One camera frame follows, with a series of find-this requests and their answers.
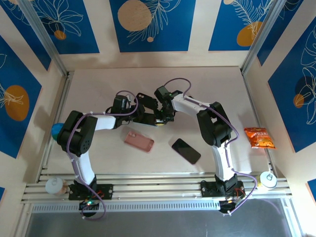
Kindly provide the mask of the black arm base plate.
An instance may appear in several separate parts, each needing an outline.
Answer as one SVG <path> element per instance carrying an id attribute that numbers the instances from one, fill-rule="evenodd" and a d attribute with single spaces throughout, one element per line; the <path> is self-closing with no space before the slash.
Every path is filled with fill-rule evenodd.
<path id="1" fill-rule="evenodd" d="M 242 189 L 243 182 L 238 181 L 236 185 L 230 188 L 225 193 L 222 193 L 216 186 L 216 182 L 208 182 L 208 181 L 201 181 L 200 183 L 200 190 L 203 198 L 230 198 L 230 197 L 245 197 L 245 191 Z"/>
<path id="2" fill-rule="evenodd" d="M 98 197 L 84 185 L 71 184 L 69 188 L 69 200 L 98 199 Z M 95 193 L 103 200 L 111 200 L 113 196 L 113 185 L 97 184 Z"/>

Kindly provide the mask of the pink phone case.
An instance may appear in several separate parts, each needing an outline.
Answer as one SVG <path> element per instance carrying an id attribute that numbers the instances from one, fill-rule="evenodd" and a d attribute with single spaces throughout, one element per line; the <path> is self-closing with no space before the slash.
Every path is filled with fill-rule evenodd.
<path id="1" fill-rule="evenodd" d="M 154 140 L 140 133 L 130 131 L 125 137 L 124 143 L 148 153 L 153 148 Z"/>

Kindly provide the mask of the aluminium corner post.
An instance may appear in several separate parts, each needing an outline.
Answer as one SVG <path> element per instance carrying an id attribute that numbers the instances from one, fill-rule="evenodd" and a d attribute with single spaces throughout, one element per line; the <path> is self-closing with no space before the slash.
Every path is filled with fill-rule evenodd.
<path id="1" fill-rule="evenodd" d="M 17 0 L 17 3 L 45 51 L 55 63 L 57 69 L 63 76 L 67 77 L 69 75 L 69 71 L 66 69 L 63 61 L 61 60 L 57 48 L 51 40 L 32 4 L 28 0 Z"/>
<path id="2" fill-rule="evenodd" d="M 248 54 L 240 68 L 241 74 L 244 76 L 248 68 L 251 66 L 252 61 L 255 59 L 258 51 L 260 50 L 262 44 L 264 43 L 267 35 L 269 34 L 272 26 L 274 25 L 279 13 L 281 12 L 286 0 L 273 0 L 272 6 L 267 13 L 262 26 L 255 37 L 252 46 L 250 47 Z"/>

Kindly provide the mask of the aluminium frame rails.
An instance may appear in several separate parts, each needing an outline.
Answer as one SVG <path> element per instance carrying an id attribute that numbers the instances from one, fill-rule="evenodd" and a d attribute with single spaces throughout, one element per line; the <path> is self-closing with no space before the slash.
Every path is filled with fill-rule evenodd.
<path id="1" fill-rule="evenodd" d="M 201 181 L 214 181 L 213 173 L 98 174 L 99 184 L 113 185 L 113 201 L 201 199 Z M 68 193 L 60 196 L 45 190 L 51 178 L 43 174 L 38 183 L 27 184 L 22 203 L 68 202 Z"/>

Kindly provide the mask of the black phone case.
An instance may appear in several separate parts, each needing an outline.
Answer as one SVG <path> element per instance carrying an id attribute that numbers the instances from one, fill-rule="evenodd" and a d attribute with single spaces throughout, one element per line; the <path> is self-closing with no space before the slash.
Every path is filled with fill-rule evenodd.
<path id="1" fill-rule="evenodd" d="M 136 98 L 138 100 L 138 103 L 142 104 L 144 107 L 151 109 L 153 111 L 158 109 L 157 99 L 143 93 L 138 93 L 136 95 Z"/>

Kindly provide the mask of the black controller board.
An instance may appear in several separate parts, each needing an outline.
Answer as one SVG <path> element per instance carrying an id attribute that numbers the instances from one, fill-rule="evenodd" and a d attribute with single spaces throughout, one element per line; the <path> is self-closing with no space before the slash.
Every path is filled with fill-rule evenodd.
<path id="1" fill-rule="evenodd" d="M 235 207 L 237 206 L 237 200 L 226 200 L 226 201 L 219 201 L 220 204 L 220 212 L 223 214 L 228 214 L 232 212 Z"/>
<path id="2" fill-rule="evenodd" d="M 99 209 L 100 202 L 98 200 L 84 200 L 79 203 L 79 211 L 95 211 Z"/>

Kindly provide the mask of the orange snack bag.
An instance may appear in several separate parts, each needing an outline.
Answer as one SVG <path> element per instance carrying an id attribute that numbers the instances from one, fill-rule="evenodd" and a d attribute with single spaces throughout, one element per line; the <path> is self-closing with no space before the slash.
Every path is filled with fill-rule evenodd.
<path id="1" fill-rule="evenodd" d="M 248 127 L 244 132 L 252 148 L 275 149 L 272 138 L 265 128 Z"/>

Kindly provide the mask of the aluminium side rail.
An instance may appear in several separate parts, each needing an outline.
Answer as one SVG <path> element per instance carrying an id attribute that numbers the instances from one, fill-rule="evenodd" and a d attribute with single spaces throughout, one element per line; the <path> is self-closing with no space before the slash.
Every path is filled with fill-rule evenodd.
<path id="1" fill-rule="evenodd" d="M 35 183 L 40 181 L 42 171 L 48 167 L 49 156 L 54 144 L 54 140 L 51 135 L 51 129 L 52 126 L 61 119 L 72 79 L 73 73 L 67 72 L 67 75 L 61 78 L 56 90 L 52 92 L 51 100 L 46 102 L 44 105 L 39 106 L 39 109 L 36 113 L 36 125 L 44 132 L 44 134 L 43 138 L 41 138 L 39 141 L 39 163 L 37 173 L 34 177 Z"/>
<path id="2" fill-rule="evenodd" d="M 247 91 L 247 95 L 248 95 L 248 98 L 249 98 L 249 102 L 250 102 L 252 111 L 254 113 L 254 117 L 255 117 L 255 120 L 256 120 L 257 127 L 261 127 L 260 120 L 259 120 L 259 117 L 258 117 L 258 114 L 257 114 L 257 111 L 256 111 L 256 107 L 255 107 L 255 104 L 254 104 L 254 101 L 253 101 L 253 97 L 252 97 L 252 94 L 251 94 L 250 87 L 248 85 L 247 79 L 246 79 L 244 74 L 241 74 L 241 75 L 242 75 L 242 78 L 243 78 L 245 89 Z M 268 160 L 268 165 L 269 165 L 270 172 L 272 172 L 274 175 L 276 175 L 276 177 L 278 177 L 278 174 L 275 171 L 275 167 L 274 167 L 274 164 L 272 162 L 269 150 L 268 149 L 264 149 L 264 152 L 265 152 L 265 156 L 266 156 L 266 158 Z"/>

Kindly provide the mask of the blue floral wall poster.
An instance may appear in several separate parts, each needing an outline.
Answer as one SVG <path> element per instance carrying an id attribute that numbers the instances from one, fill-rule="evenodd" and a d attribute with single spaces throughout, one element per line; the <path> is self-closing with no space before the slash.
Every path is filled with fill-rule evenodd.
<path id="1" fill-rule="evenodd" d="M 34 0 L 32 6 L 59 54 L 99 53 L 83 0 Z"/>
<path id="2" fill-rule="evenodd" d="M 10 20 L 18 29 L 24 40 L 37 56 L 41 64 L 48 71 L 51 58 L 44 49 L 41 41 L 32 29 L 27 18 L 23 14 L 16 0 L 0 0 L 0 6 L 4 9 Z"/>
<path id="3" fill-rule="evenodd" d="M 196 0 L 109 0 L 121 53 L 188 51 Z"/>
<path id="4" fill-rule="evenodd" d="M 41 84 L 0 36 L 0 152 L 17 158 Z"/>
<path id="5" fill-rule="evenodd" d="M 268 80 L 294 151 L 316 142 L 316 19 Z"/>
<path id="6" fill-rule="evenodd" d="M 222 0 L 209 51 L 246 51 L 274 0 Z"/>
<path id="7" fill-rule="evenodd" d="M 259 68 L 275 70 L 290 51 L 299 67 L 316 64 L 316 0 L 286 0 L 257 53 Z"/>

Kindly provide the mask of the white lidded can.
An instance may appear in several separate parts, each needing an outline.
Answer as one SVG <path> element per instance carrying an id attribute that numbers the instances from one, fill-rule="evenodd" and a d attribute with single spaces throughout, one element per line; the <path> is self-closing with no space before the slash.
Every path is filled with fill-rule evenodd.
<path id="1" fill-rule="evenodd" d="M 47 193 L 55 196 L 63 195 L 67 192 L 68 184 L 65 180 L 54 177 L 47 180 L 45 190 Z"/>
<path id="2" fill-rule="evenodd" d="M 259 190 L 271 190 L 277 186 L 277 178 L 271 172 L 264 171 L 260 175 L 256 177 L 257 186 L 256 188 Z"/>

